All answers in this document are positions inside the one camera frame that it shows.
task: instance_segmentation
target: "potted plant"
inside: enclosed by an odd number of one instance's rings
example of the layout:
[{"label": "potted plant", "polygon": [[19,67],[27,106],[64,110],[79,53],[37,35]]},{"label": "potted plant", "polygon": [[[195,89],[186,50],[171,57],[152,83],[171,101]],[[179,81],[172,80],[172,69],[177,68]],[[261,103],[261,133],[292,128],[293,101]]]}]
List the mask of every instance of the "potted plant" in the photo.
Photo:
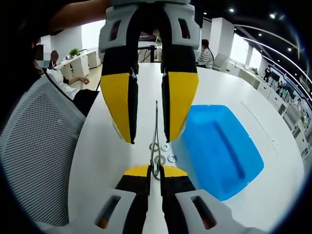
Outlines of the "potted plant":
[{"label": "potted plant", "polygon": [[157,45],[157,46],[161,46],[161,38],[160,38],[160,37],[157,37],[157,39],[156,39],[156,45]]},{"label": "potted plant", "polygon": [[75,57],[75,56],[78,56],[79,55],[79,49],[77,48],[74,48],[72,49],[70,52],[69,52],[69,55],[71,58]]}]

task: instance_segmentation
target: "metal wire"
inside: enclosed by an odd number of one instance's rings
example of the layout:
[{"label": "metal wire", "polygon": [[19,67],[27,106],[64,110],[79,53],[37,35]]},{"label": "metal wire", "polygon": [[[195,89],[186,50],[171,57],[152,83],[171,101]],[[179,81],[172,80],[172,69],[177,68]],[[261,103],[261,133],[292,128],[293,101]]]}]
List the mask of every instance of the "metal wire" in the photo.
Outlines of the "metal wire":
[{"label": "metal wire", "polygon": [[152,150],[151,150],[151,167],[152,167],[152,174],[155,179],[160,180],[159,171],[160,171],[160,147],[158,147],[158,161],[157,161],[157,168],[156,171],[154,169],[154,149],[155,149],[155,143],[159,146],[159,140],[158,140],[158,101],[156,101],[156,124],[155,124],[155,130],[153,135],[153,143],[152,143]]}]

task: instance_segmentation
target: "woman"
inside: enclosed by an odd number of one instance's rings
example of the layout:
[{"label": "woman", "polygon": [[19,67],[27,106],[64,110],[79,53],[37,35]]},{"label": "woman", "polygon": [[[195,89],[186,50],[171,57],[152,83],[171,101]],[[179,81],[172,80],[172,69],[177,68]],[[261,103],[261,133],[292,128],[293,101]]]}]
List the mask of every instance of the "woman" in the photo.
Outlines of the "woman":
[{"label": "woman", "polygon": [[214,56],[209,49],[209,42],[206,39],[201,40],[201,53],[196,62],[198,67],[204,67],[208,69],[213,68]]}]

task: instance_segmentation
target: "gray gripper bracket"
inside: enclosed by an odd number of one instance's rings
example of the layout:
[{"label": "gray gripper bracket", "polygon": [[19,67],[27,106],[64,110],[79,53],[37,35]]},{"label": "gray gripper bracket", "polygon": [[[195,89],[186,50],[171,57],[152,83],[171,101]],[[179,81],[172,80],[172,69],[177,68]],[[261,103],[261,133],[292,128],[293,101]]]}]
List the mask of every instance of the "gray gripper bracket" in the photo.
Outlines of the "gray gripper bracket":
[{"label": "gray gripper bracket", "polygon": [[[99,35],[98,49],[100,53],[104,53],[108,48],[126,45],[127,28],[132,15],[137,9],[138,4],[130,4],[119,7],[112,6],[106,10],[106,23],[102,27]],[[194,21],[194,7],[189,4],[165,3],[164,10],[167,13],[172,28],[172,44],[190,46],[197,50],[200,45],[200,28]],[[191,38],[186,39],[182,37],[182,31],[178,20],[184,20],[186,22]],[[119,21],[117,38],[110,40],[113,27]]]},{"label": "gray gripper bracket", "polygon": [[[46,231],[48,234],[122,234],[128,211],[136,194],[132,192],[104,189],[93,200],[85,203],[79,218],[63,227],[54,227]],[[115,208],[110,208],[112,201],[117,202]],[[106,210],[113,210],[105,229],[97,223]]]},{"label": "gray gripper bracket", "polygon": [[[246,228],[232,217],[229,207],[217,200],[205,190],[195,190],[175,195],[183,210],[189,234],[265,234],[257,228]],[[201,206],[202,210],[212,223],[207,229],[195,206]]]}]

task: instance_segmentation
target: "window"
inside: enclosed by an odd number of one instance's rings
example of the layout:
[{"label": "window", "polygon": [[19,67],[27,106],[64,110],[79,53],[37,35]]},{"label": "window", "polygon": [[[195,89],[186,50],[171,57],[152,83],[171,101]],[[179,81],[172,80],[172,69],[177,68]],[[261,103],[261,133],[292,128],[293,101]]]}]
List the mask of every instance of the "window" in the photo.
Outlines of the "window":
[{"label": "window", "polygon": [[259,71],[261,60],[262,60],[261,53],[254,48],[253,53],[252,53],[252,58],[249,63],[249,67],[256,68]]},{"label": "window", "polygon": [[234,33],[230,59],[245,65],[249,44],[242,37]]}]

